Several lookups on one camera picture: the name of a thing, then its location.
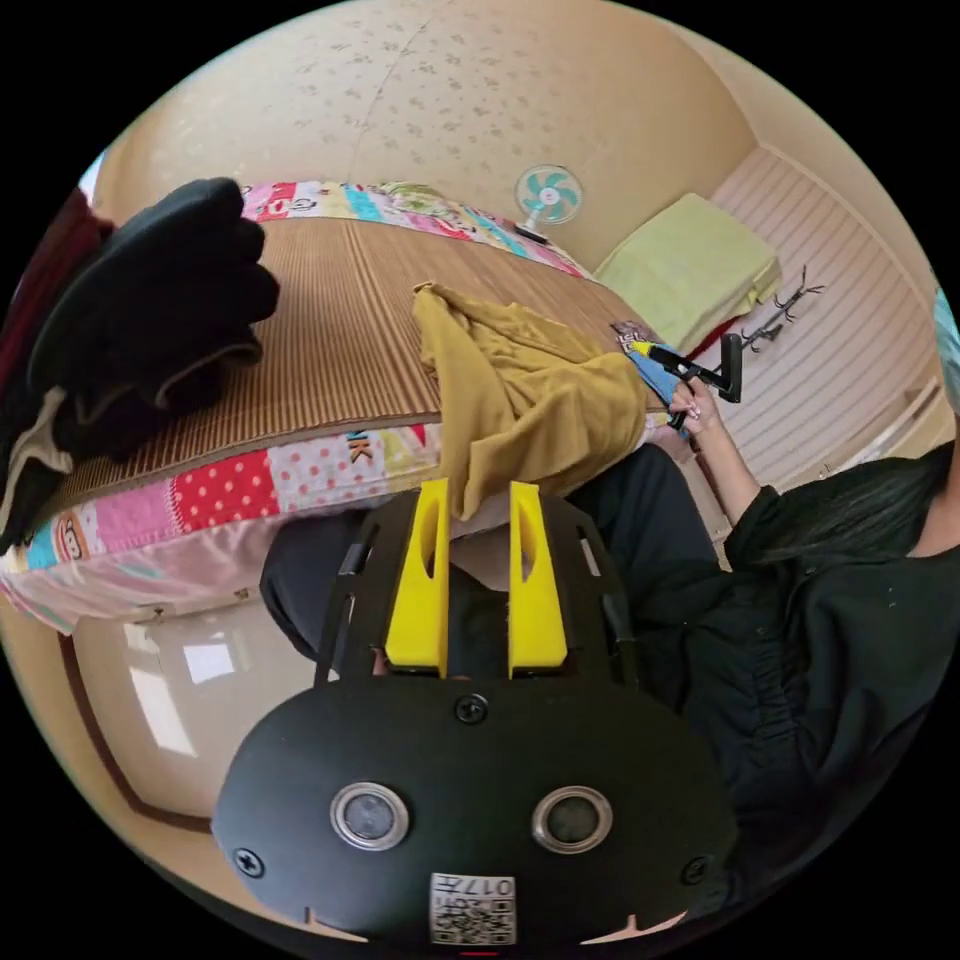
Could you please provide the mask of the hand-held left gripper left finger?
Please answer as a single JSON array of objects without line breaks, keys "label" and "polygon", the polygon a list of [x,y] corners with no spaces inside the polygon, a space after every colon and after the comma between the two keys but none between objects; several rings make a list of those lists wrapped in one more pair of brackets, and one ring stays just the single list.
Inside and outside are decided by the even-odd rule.
[{"label": "hand-held left gripper left finger", "polygon": [[425,482],[414,505],[384,643],[399,671],[448,672],[450,512],[448,481]]}]

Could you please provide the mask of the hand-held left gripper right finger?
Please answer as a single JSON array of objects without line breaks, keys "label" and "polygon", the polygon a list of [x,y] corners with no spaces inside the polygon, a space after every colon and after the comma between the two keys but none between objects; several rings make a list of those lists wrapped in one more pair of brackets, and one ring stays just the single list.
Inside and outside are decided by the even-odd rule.
[{"label": "hand-held left gripper right finger", "polygon": [[567,642],[539,488],[510,485],[508,676],[559,670]]}]

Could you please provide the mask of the person's right hand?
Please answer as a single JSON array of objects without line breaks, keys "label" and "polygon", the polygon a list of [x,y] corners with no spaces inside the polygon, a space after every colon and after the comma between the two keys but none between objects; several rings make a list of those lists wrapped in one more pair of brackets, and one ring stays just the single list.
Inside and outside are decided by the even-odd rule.
[{"label": "person's right hand", "polygon": [[722,432],[724,429],[714,395],[699,377],[681,380],[676,384],[669,410],[677,416],[683,415],[682,427],[690,437],[717,430]]}]

